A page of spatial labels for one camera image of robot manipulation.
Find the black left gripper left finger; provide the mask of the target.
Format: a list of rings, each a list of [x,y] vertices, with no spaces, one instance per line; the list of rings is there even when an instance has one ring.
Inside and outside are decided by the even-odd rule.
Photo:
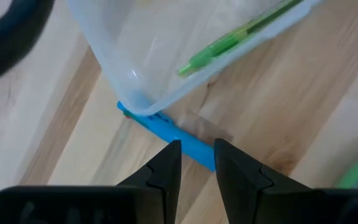
[[[181,184],[181,142],[174,140],[117,186],[124,190],[118,223],[175,223]]]

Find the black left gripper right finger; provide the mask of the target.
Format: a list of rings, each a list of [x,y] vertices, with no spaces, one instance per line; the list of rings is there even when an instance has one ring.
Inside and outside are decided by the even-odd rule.
[[[214,142],[216,177],[230,223],[310,223],[311,189],[223,139]]]

